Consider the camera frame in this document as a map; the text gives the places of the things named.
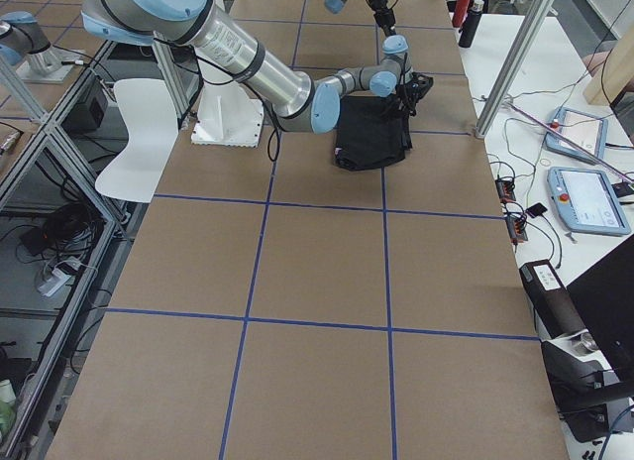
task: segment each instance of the red cylinder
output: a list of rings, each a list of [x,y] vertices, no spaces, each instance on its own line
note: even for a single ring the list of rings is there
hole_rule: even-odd
[[[454,18],[452,19],[452,25],[458,29],[465,21],[465,16],[469,10],[469,4],[472,0],[458,0],[456,3],[456,10],[454,11]]]

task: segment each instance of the white table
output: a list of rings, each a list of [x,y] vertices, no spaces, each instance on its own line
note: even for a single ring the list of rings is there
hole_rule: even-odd
[[[511,44],[522,23],[521,16],[484,15],[475,35],[474,43],[469,49],[461,49],[465,72],[470,82],[470,89],[474,98],[488,95],[491,90]],[[585,67],[577,55],[575,48],[564,33],[557,19],[549,17],[544,22],[528,56],[524,60],[510,90],[511,95],[522,92],[539,90],[558,90],[566,85],[575,83],[584,73]],[[548,121],[553,112],[562,105],[567,98],[566,106],[597,116],[611,113],[608,107],[592,106],[585,103],[582,92],[589,76],[577,85],[571,95],[571,88],[558,93],[538,93],[524,95],[515,100],[516,106],[542,121]],[[483,103],[475,101],[475,110],[479,113]],[[504,123],[509,118],[523,119],[512,110],[502,110],[495,118],[491,129],[485,138],[487,151],[499,156],[503,161],[512,165],[517,174],[530,173],[532,168],[526,163],[510,155],[507,151],[503,136]],[[607,142],[627,146],[630,140],[614,116],[607,118]],[[537,163],[535,182],[529,192],[530,178],[520,177],[516,180],[515,193],[524,207],[542,202],[549,211],[545,214],[559,233],[563,247],[563,262],[558,269],[558,275],[565,285],[569,284],[595,262],[609,253],[621,243],[622,237],[609,237],[575,233],[576,243],[565,234],[570,232],[560,221],[556,208],[550,198],[546,184],[546,174],[549,167],[562,166],[569,168],[591,168],[575,159],[568,158],[544,149],[540,155],[540,147],[544,132],[531,126],[517,122],[509,122],[507,134],[510,149],[516,155],[530,162]],[[605,160],[624,172],[634,171],[634,151],[605,150]],[[492,165],[497,174],[499,165]],[[510,170],[501,168],[500,174],[510,175]],[[634,208],[624,206],[625,215],[634,227]],[[531,220],[553,237],[551,229],[541,218]],[[529,241],[520,244],[516,253],[518,267],[526,262],[548,258],[551,250],[550,242],[537,230],[527,228]],[[559,251],[553,258],[553,266],[559,258]],[[566,434],[571,459],[579,459],[586,450],[597,450],[590,443],[579,444],[572,437],[568,428],[563,425]],[[614,435],[610,439],[604,460],[632,458],[634,452],[634,434]]]

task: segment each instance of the green bottle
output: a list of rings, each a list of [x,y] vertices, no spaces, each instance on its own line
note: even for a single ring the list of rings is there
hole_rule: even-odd
[[[5,402],[0,401],[0,443],[7,436],[16,421],[16,413]]]

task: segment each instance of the black cloth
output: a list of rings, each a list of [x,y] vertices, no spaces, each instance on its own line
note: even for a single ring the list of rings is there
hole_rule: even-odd
[[[337,166],[349,171],[376,170],[405,159],[405,150],[411,148],[409,129],[403,128],[402,116],[394,111],[398,101],[392,96],[346,96],[341,100]]]

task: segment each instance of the tablet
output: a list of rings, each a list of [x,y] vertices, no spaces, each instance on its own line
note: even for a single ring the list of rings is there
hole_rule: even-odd
[[[548,186],[557,211],[572,231],[627,235],[630,226],[605,172],[550,168]]]
[[[560,108],[553,120],[558,120],[560,126],[557,131],[569,140],[594,154],[603,157],[605,140],[607,138],[607,121],[571,108]],[[594,162],[584,153],[563,142],[555,135],[546,133],[544,137],[546,148],[555,153],[570,156],[586,163]]]

